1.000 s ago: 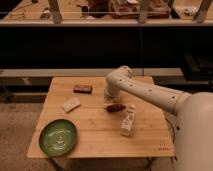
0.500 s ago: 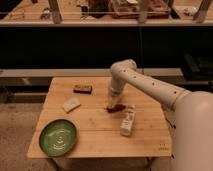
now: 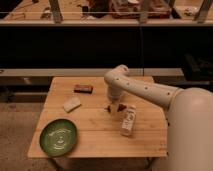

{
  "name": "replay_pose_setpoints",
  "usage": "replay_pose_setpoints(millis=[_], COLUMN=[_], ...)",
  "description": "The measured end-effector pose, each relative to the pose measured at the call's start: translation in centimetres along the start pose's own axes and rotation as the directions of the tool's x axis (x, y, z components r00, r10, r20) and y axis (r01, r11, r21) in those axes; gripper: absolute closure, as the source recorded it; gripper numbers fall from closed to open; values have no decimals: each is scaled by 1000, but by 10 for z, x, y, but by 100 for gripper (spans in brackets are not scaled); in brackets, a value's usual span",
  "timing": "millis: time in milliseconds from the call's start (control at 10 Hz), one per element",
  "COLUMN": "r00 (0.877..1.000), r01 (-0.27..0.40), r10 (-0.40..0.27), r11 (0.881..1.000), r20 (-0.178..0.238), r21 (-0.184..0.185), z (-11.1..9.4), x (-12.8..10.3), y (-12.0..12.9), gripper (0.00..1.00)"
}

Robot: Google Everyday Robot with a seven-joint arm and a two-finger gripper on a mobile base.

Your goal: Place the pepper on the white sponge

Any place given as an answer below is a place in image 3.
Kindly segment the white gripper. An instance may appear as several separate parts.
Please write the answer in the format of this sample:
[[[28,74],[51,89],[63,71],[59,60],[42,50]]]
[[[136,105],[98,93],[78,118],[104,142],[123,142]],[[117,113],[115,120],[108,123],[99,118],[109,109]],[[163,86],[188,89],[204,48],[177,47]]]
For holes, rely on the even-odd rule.
[[[110,101],[110,113],[111,114],[117,113],[121,96],[122,96],[121,91],[115,91],[115,90],[111,90],[111,89],[108,90],[107,97]]]

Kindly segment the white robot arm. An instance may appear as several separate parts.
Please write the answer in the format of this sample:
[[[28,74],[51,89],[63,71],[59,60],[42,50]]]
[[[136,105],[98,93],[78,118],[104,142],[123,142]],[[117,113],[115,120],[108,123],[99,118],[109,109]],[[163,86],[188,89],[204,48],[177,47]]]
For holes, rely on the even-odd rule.
[[[139,81],[128,73],[119,65],[104,75],[107,97],[115,102],[127,91],[165,111],[168,171],[213,171],[213,92]]]

